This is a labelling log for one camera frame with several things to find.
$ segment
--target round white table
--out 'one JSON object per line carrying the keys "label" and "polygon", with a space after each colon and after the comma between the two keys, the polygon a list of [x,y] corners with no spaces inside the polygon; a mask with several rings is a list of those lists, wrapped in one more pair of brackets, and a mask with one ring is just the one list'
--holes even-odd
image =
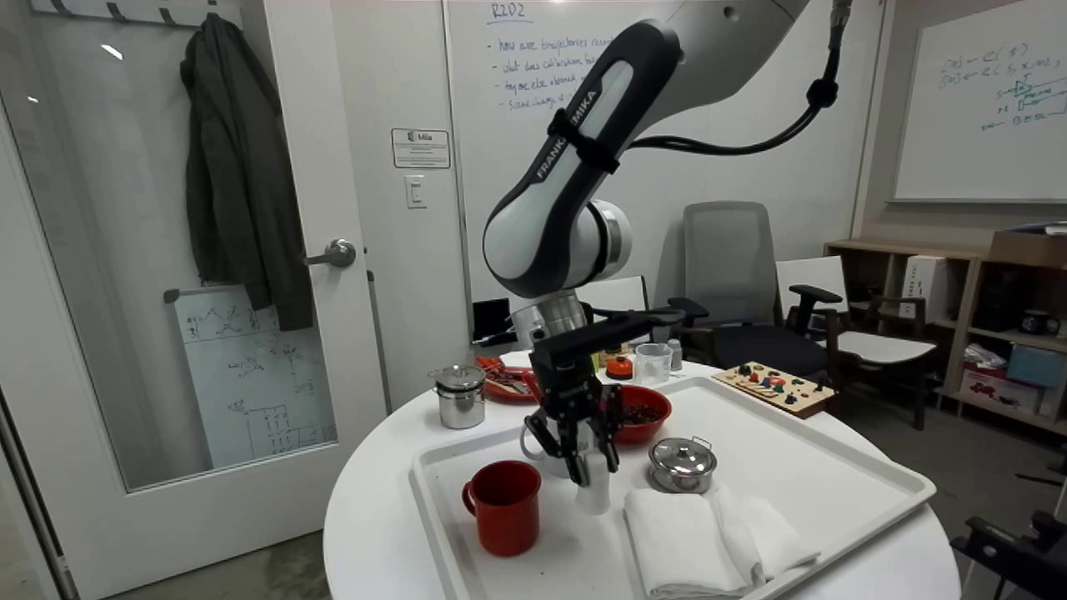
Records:
{"label": "round white table", "polygon": [[[511,430],[535,408],[487,402],[474,430],[445,430],[437,394],[427,389],[392,414],[347,460],[323,522],[323,564],[335,600],[439,600],[445,584],[412,485],[413,460],[445,442]],[[830,414],[810,417],[824,432],[876,454]],[[803,600],[956,600],[962,580],[942,519],[924,505],[871,547],[803,584]]]}

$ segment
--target door handle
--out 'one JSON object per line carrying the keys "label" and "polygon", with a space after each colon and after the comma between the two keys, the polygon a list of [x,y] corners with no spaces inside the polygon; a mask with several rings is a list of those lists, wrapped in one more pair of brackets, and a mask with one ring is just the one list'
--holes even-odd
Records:
{"label": "door handle", "polygon": [[347,269],[356,263],[356,248],[347,240],[329,240],[329,248],[321,258],[307,258],[305,263],[329,263],[335,269]]}

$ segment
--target glass door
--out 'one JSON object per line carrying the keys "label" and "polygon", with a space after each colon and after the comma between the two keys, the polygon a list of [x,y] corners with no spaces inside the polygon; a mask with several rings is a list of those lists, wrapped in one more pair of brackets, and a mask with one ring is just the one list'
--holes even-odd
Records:
{"label": "glass door", "polygon": [[0,367],[80,594],[318,529],[387,408],[329,5],[6,0],[0,38]]}

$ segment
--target red bowl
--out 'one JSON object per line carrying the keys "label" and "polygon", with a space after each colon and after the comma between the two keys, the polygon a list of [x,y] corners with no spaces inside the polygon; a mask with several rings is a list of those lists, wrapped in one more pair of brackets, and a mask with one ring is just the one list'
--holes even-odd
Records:
{"label": "red bowl", "polygon": [[624,422],[617,425],[615,441],[621,448],[639,448],[658,435],[663,421],[670,417],[670,399],[647,387],[621,387],[624,399]]}

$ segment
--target wire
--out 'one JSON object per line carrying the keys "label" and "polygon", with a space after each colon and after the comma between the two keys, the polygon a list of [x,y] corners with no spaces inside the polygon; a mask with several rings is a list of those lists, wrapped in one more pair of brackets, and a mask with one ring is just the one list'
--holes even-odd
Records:
{"label": "wire", "polygon": [[824,105],[835,105],[840,38],[843,38],[843,27],[830,27],[830,55],[826,55],[824,78],[808,87],[808,111],[777,135],[746,143],[746,147],[721,147],[721,143],[703,143],[692,135],[639,135],[639,140],[629,140],[626,151],[643,147],[643,151],[675,151],[675,154],[703,154],[703,155],[746,155],[746,154],[766,154],[773,147],[783,147],[787,140],[802,135]]}

